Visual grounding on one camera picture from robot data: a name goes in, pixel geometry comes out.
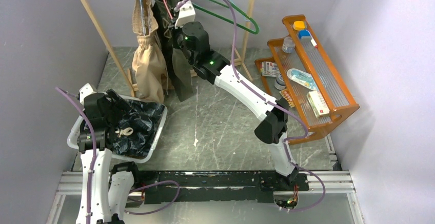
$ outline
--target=wall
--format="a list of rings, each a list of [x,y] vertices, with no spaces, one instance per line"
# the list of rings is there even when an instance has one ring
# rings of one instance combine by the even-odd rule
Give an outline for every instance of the wall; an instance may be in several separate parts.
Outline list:
[[[231,18],[228,9],[214,6],[205,0],[194,0],[218,14]],[[233,0],[242,10],[247,11],[249,0]],[[281,20],[286,15],[305,14],[311,26],[320,30],[335,0],[255,0],[253,18],[260,26],[260,33],[250,35],[249,46],[267,48],[267,41],[285,37]],[[137,46],[136,36],[131,29],[131,14],[135,0],[89,0],[96,17],[114,46]],[[197,11],[196,20],[200,21],[210,35],[213,47],[230,46],[233,27],[216,17]],[[243,17],[238,22],[244,24]],[[244,31],[238,31],[238,46],[242,44]]]
[[[1,223],[45,223],[75,151],[54,87],[97,84],[107,51],[79,0],[0,0]]]
[[[323,43],[361,108],[332,133],[366,223],[433,223],[435,0],[337,0]]]

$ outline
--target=wooden shelf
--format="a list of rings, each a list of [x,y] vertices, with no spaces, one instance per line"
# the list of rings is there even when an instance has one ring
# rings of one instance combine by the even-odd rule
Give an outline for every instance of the wooden shelf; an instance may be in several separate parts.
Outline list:
[[[308,31],[318,45],[317,48],[313,47],[310,41],[301,42],[299,40],[297,32],[292,27],[294,21],[305,21]],[[306,138],[291,141],[291,144],[300,144],[325,137],[360,106],[353,99],[331,59],[326,54],[310,25],[306,22],[305,16],[287,16],[283,19],[283,24],[296,45],[295,52],[288,54],[281,50],[284,38],[269,40],[267,45],[272,52],[272,57],[257,59],[255,65],[258,71],[261,69],[261,62],[274,62],[278,65],[282,76],[287,76],[287,70],[291,68],[310,73],[330,110],[329,117],[317,119],[306,96],[310,90],[292,82],[289,78],[284,78],[295,108],[310,132],[310,135]],[[266,78],[261,76],[261,79],[265,91],[270,94]]]

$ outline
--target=white plastic bin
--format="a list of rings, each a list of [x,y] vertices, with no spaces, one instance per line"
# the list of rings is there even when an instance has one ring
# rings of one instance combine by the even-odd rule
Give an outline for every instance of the white plastic bin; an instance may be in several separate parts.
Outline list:
[[[120,95],[120,97],[122,97],[123,99],[131,99],[131,100],[138,100],[143,102],[142,100],[135,98],[135,97],[128,97],[128,96],[123,96]],[[115,159],[121,159],[124,161],[133,161],[137,164],[143,164],[145,162],[147,162],[150,158],[152,153],[154,152],[155,147],[157,146],[157,142],[160,138],[160,134],[162,132],[163,129],[163,125],[165,124],[166,121],[166,115],[168,114],[168,109],[165,106],[165,109],[163,110],[163,114],[162,117],[160,118],[160,122],[159,122],[159,128],[157,129],[157,132],[155,133],[154,136],[154,141],[152,142],[151,148],[148,152],[148,155],[145,158],[132,158],[132,157],[128,157],[128,156],[121,156],[121,155],[116,155],[116,154],[112,154],[112,158]],[[79,116],[77,118],[77,120],[75,121],[74,125],[71,128],[71,133],[68,135],[68,139],[67,139],[67,144],[69,147],[78,150],[78,145],[77,145],[77,139],[78,136],[80,135],[80,124],[82,123],[83,118],[81,116]]]

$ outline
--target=green hanger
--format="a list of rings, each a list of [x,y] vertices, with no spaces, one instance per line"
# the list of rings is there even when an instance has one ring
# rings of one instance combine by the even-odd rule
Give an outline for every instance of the green hanger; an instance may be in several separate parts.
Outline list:
[[[229,8],[226,4],[223,4],[223,3],[218,2],[218,1],[216,1],[216,0],[208,0],[208,1],[213,2],[213,3],[215,3],[215,4],[218,4],[218,5],[220,5],[220,6],[223,6],[223,7],[225,7],[225,8]],[[247,28],[247,27],[245,27],[245,26],[243,26],[243,25],[240,25],[240,24],[238,24],[238,23],[237,23],[237,26],[238,26],[239,28],[245,30],[245,31],[248,31],[248,32],[252,33],[252,34],[258,34],[259,31],[260,31],[260,28],[259,28],[257,22],[256,22],[252,17],[249,17],[249,16],[248,16],[248,15],[247,15],[243,10],[241,10],[239,7],[237,7],[237,6],[236,6],[235,4],[233,4],[232,2],[230,2],[230,4],[231,4],[232,8],[234,8],[234,10],[236,10],[237,12],[239,12],[242,16],[244,16],[245,18],[247,18],[247,19],[248,19],[248,20],[249,20],[249,21],[254,25],[254,27],[255,27],[255,31],[252,30],[252,29],[250,29],[250,28]],[[232,20],[230,20],[230,19],[228,19],[228,18],[226,18],[226,17],[223,17],[223,16],[221,16],[221,15],[218,15],[218,14],[212,12],[212,11],[209,11],[209,10],[207,10],[207,9],[205,9],[205,8],[203,8],[203,7],[201,7],[201,6],[199,6],[199,5],[193,4],[193,6],[194,6],[195,8],[197,8],[197,9],[201,10],[201,11],[204,11],[204,12],[207,13],[207,14],[210,14],[210,15],[212,15],[212,16],[215,16],[215,17],[217,17],[217,18],[219,18],[219,19],[222,19],[222,20],[224,20],[224,21],[226,21],[226,22],[229,22],[229,23],[231,23],[231,24],[234,23]]]

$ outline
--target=yellow lid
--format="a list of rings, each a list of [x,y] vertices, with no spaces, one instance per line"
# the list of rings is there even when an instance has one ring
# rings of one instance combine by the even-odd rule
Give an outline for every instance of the yellow lid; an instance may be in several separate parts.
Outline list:
[[[305,22],[303,21],[296,21],[293,23],[293,28],[295,30],[301,31],[301,30],[305,30],[306,26],[305,26]]]

